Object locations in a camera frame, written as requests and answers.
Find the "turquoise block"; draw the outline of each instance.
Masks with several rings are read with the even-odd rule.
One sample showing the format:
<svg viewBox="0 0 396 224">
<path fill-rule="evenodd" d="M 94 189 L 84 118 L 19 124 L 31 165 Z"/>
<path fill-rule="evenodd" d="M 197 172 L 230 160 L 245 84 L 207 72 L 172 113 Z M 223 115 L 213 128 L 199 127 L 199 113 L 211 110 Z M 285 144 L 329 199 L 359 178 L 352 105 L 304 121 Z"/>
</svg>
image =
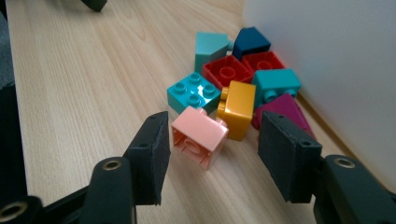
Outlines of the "turquoise block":
<svg viewBox="0 0 396 224">
<path fill-rule="evenodd" d="M 233 43 L 228 40 L 226 34 L 198 32 L 195 43 L 195 67 L 196 73 L 202 74 L 202 66 L 225 57 L 227 51 L 233 49 Z"/>
<path fill-rule="evenodd" d="M 291 69 L 258 70 L 251 84 L 256 85 L 254 108 L 273 101 L 284 93 L 297 96 L 301 83 Z"/>
<path fill-rule="evenodd" d="M 203 108 L 210 114 L 218 108 L 220 90 L 198 73 L 181 79 L 167 89 L 168 104 L 181 114 L 187 106 Z"/>
</svg>

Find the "wooden surface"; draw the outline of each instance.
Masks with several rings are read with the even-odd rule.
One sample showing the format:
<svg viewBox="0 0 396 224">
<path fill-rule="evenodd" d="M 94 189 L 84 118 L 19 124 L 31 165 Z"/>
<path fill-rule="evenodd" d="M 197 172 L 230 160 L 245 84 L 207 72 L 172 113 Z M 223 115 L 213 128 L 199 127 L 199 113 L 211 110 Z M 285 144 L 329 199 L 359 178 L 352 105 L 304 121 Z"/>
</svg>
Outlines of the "wooden surface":
<svg viewBox="0 0 396 224">
<path fill-rule="evenodd" d="M 29 194 L 48 205 L 120 156 L 166 89 L 190 74 L 198 31 L 235 39 L 243 0 L 7 0 Z M 323 155 L 337 144 L 306 113 Z M 285 203 L 257 155 L 258 132 L 228 140 L 209 171 L 172 149 L 161 206 L 140 223 L 314 223 L 312 204 Z"/>
</svg>

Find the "duplo block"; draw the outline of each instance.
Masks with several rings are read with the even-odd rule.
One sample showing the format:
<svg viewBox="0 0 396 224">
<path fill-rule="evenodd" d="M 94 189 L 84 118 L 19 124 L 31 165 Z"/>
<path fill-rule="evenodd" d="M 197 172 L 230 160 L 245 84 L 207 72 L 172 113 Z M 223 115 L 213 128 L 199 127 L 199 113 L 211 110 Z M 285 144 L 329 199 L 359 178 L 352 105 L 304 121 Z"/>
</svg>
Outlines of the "duplo block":
<svg viewBox="0 0 396 224">
<path fill-rule="evenodd" d="M 210 114 L 219 104 L 220 90 L 198 73 L 192 73 L 169 87 L 167 97 L 168 104 L 178 114 L 189 105 L 201 107 Z"/>
<path fill-rule="evenodd" d="M 283 69 L 285 66 L 272 51 L 248 54 L 242 57 L 242 64 L 254 74 L 257 70 Z"/>
<path fill-rule="evenodd" d="M 206 63 L 202 75 L 219 90 L 230 86 L 232 80 L 250 83 L 253 79 L 253 73 L 249 72 L 233 55 Z"/>
<path fill-rule="evenodd" d="M 253 118 L 255 90 L 255 86 L 238 81 L 231 81 L 230 87 L 222 89 L 217 118 L 227 123 L 228 138 L 236 141 L 244 138 Z"/>
<path fill-rule="evenodd" d="M 246 54 L 268 51 L 271 43 L 255 27 L 243 28 L 233 45 L 233 56 L 238 60 Z"/>
<path fill-rule="evenodd" d="M 285 93 L 296 97 L 301 88 L 299 79 L 291 69 L 258 70 L 251 84 L 256 85 L 254 108 L 270 103 Z"/>
<path fill-rule="evenodd" d="M 258 130 L 260 129 L 262 113 L 264 111 L 274 112 L 285 116 L 315 139 L 314 133 L 312 132 L 311 127 L 306 121 L 303 112 L 290 94 L 285 93 L 277 97 L 271 103 L 262 105 L 255 109 L 255 117 L 253 118 L 253 121 L 251 123 L 253 127 Z"/>
<path fill-rule="evenodd" d="M 202 73 L 205 63 L 213 62 L 225 57 L 228 50 L 233 49 L 233 43 L 226 34 L 198 32 L 195 42 L 195 67 L 196 73 Z"/>
<path fill-rule="evenodd" d="M 209 169 L 227 138 L 226 126 L 223 120 L 208 117 L 202 108 L 189 106 L 172 123 L 174 147 Z"/>
<path fill-rule="evenodd" d="M 259 156 L 285 201 L 310 202 L 321 148 L 321 144 L 288 118 L 273 112 L 263 113 Z"/>
</svg>

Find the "purple block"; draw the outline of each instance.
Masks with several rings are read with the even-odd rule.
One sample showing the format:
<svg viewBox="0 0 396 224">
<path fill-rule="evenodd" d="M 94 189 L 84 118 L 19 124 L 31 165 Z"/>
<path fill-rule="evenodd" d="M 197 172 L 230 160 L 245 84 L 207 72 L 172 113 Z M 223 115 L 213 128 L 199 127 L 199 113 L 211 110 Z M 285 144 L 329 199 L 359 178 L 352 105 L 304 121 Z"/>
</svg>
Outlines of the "purple block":
<svg viewBox="0 0 396 224">
<path fill-rule="evenodd" d="M 274 101 L 256 108 L 254 111 L 255 118 L 252 120 L 252 125 L 257 130 L 260 129 L 263 111 L 275 112 L 285 116 L 316 139 L 314 133 L 312 133 L 311 127 L 304 117 L 303 112 L 290 94 L 283 94 L 277 97 Z"/>
</svg>

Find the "red block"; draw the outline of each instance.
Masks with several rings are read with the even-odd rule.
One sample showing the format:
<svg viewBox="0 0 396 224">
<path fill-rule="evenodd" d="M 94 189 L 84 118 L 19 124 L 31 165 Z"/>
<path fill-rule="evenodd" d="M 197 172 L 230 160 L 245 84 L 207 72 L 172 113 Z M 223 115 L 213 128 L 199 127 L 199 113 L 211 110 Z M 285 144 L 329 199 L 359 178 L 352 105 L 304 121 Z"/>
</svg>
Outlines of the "red block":
<svg viewBox="0 0 396 224">
<path fill-rule="evenodd" d="M 204 64 L 202 75 L 220 90 L 229 87 L 232 80 L 250 83 L 253 79 L 253 73 L 233 55 Z"/>
<path fill-rule="evenodd" d="M 272 51 L 245 55 L 242 64 L 251 73 L 257 70 L 283 69 L 285 66 Z"/>
</svg>

